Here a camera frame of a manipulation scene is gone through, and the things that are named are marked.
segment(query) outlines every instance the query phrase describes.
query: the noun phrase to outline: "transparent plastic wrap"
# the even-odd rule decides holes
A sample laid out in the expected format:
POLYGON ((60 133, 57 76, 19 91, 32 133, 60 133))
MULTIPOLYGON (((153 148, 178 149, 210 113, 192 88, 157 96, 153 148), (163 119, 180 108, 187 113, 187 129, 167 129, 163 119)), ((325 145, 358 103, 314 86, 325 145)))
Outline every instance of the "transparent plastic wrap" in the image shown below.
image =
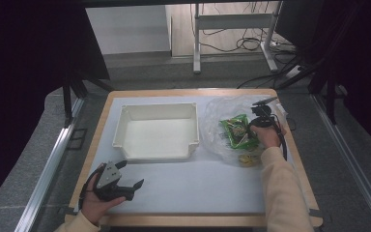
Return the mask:
MULTIPOLYGON (((270 97, 243 95, 238 97, 222 97, 208 102, 205 115, 199 120, 202 144, 232 165, 243 166, 241 157, 246 156, 250 156, 254 162, 258 162, 259 156, 264 151, 262 144, 251 151, 232 148, 230 138, 221 121, 245 114, 248 122, 250 122, 257 117, 252 113, 252 104, 270 97)), ((276 115, 279 123, 285 127, 287 113, 283 107, 278 101, 272 101, 269 103, 269 106, 271 108, 271 114, 276 115)))

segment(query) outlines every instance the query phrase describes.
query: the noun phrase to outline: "wooden frame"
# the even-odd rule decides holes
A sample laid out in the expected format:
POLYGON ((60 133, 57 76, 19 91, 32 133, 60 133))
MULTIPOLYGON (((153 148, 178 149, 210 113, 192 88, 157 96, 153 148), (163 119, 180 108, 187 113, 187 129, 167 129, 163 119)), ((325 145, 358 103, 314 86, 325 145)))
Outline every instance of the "wooden frame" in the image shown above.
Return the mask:
MULTIPOLYGON (((144 97, 181 97, 181 96, 239 96, 239 95, 271 95, 276 92, 271 89, 194 89, 194 90, 142 90, 142 91, 114 91, 106 100, 103 112, 90 145, 86 160, 83 164, 76 187, 74 189, 70 207, 74 208, 78 202, 79 193, 89 176, 89 171, 99 146, 100 137, 109 115, 109 109, 115 98, 144 98, 144 97)), ((289 129, 286 129, 285 139, 295 163, 300 183, 308 206, 319 211, 318 204, 303 168, 300 154, 289 129)), ((73 219, 73 215, 66 215, 65 221, 73 219)), ((321 217, 311 217, 314 227, 322 225, 321 217)), ((115 214, 107 215, 100 221, 110 226, 200 226, 200 227, 265 227, 264 214, 115 214)))

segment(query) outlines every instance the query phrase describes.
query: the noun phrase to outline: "table leg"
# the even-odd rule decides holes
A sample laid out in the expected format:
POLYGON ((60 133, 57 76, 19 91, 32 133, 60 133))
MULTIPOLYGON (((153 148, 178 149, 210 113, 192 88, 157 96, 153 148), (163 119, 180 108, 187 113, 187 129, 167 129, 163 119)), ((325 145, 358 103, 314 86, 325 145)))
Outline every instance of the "table leg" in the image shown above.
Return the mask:
POLYGON ((201 73, 201 54, 200 54, 200 28, 198 25, 199 20, 198 3, 195 4, 195 17, 194 17, 194 73, 201 73))
POLYGON ((268 66, 270 67, 270 70, 272 73, 275 73, 278 71, 278 67, 275 64, 275 61, 273 61, 271 52, 270 52, 270 43, 272 39, 273 31, 275 30, 276 21, 278 20, 279 11, 281 9, 282 1, 278 2, 278 5, 272 12, 272 18, 270 27, 268 29, 267 37, 265 38, 264 42, 261 42, 261 49, 263 50, 264 56, 267 60, 268 66))

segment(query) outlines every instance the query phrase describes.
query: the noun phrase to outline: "beige sleeve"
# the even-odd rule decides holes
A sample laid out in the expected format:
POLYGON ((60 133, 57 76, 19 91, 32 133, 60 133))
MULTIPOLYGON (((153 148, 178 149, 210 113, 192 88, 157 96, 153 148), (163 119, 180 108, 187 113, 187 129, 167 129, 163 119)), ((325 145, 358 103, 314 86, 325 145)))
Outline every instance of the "beige sleeve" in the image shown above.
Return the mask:
POLYGON ((67 223, 63 223, 55 230, 55 232, 98 232, 100 227, 92 224, 84 215, 79 211, 77 216, 67 223))
POLYGON ((280 148, 268 148, 261 160, 268 231, 314 231, 300 180, 291 163, 282 157, 280 148))

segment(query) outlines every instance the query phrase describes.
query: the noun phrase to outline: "human hand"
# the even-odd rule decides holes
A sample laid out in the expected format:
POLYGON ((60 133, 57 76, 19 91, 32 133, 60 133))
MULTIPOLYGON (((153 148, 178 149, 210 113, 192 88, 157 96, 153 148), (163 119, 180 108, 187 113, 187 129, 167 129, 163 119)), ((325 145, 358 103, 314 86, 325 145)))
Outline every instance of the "human hand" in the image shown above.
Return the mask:
POLYGON ((126 198, 122 196, 111 201, 101 201, 93 192, 95 180, 98 175, 99 173, 95 174, 89 182, 81 210, 84 217, 95 225, 98 224, 99 220, 106 214, 107 210, 120 205, 126 200, 126 198))
MULTIPOLYGON (((249 127, 249 129, 257 134, 258 139, 261 141, 266 149, 269 147, 281 146, 281 141, 279 140, 274 127, 257 128, 255 126, 251 126, 249 127)), ((281 131, 282 134, 286 133, 283 127, 281 127, 281 131)))

